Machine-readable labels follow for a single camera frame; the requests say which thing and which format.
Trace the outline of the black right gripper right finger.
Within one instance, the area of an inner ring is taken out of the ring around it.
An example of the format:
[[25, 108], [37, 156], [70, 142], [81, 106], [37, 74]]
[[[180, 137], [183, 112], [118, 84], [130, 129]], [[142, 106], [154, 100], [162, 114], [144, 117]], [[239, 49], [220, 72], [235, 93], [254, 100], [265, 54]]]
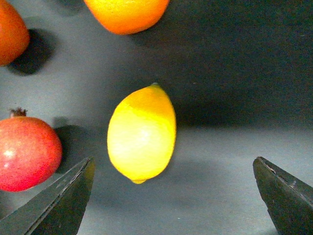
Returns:
[[253, 162], [262, 200], [280, 235], [313, 233], [313, 188], [263, 157]]

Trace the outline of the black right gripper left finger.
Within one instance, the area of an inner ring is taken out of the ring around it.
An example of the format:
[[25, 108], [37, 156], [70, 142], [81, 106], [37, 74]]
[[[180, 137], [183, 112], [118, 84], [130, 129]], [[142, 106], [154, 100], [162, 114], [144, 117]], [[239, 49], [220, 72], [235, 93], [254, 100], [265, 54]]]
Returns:
[[95, 161], [83, 159], [0, 221], [2, 235], [75, 235], [93, 185]]

